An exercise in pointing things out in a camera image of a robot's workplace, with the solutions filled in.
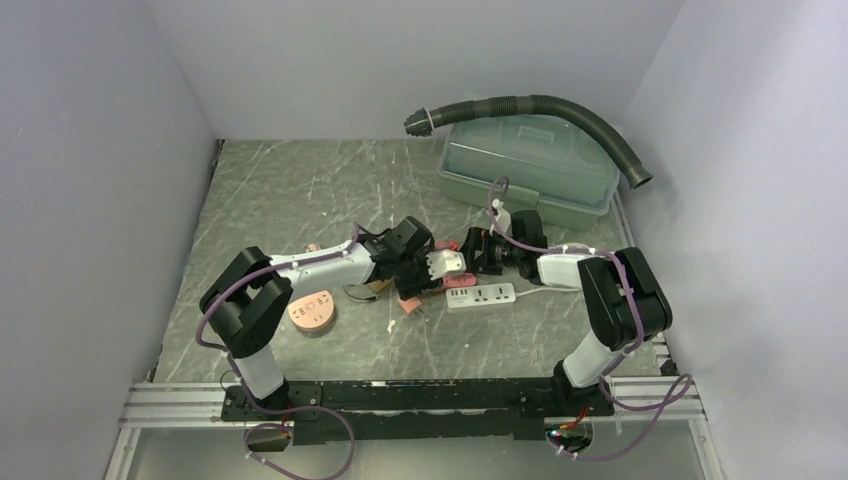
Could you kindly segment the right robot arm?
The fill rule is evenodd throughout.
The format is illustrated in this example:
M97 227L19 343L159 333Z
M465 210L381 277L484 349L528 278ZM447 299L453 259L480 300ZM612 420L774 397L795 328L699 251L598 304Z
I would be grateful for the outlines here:
M589 331L556 364L550 391L555 409L574 415L626 355L671 327L671 306L640 249L554 246L534 210L508 214L498 209L495 217L489 227L469 228L460 245L468 272L500 275L514 268L540 287L582 294Z

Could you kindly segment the round pink power socket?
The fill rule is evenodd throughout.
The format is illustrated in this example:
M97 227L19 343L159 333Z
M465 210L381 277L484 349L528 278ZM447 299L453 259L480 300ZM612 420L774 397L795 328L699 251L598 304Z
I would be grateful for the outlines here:
M323 290L291 302L287 313L300 332L317 336L328 332L333 325L336 306L332 294Z

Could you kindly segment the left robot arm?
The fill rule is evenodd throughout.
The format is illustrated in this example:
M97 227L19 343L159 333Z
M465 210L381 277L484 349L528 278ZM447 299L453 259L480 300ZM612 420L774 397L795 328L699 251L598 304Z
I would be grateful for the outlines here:
M270 343L290 303L350 285L391 282L402 299L436 289L465 268L452 250L438 250L430 230L407 216L393 228L371 233L359 225L349 240L331 248L283 256L273 262L258 247L242 250L199 302L195 340L221 351L248 395L248 407L264 420L288 404L289 383Z

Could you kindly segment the white power strip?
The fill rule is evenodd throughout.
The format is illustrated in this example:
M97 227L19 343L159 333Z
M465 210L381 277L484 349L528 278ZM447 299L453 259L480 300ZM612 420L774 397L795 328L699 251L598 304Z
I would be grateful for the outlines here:
M517 294L512 283L498 283L451 288L445 298L447 310L456 313L512 305Z

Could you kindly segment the pink triangular power strip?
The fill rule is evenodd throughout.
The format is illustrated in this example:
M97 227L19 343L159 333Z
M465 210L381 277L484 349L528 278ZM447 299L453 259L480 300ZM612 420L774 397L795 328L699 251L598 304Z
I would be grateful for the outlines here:
M435 244L436 250L451 250L458 252L460 250L459 244L454 240L447 241L437 241ZM438 288L438 291L445 291L451 288L466 288L473 287L477 284L477 278L472 273L461 273L455 275L448 275L442 278L442 285Z

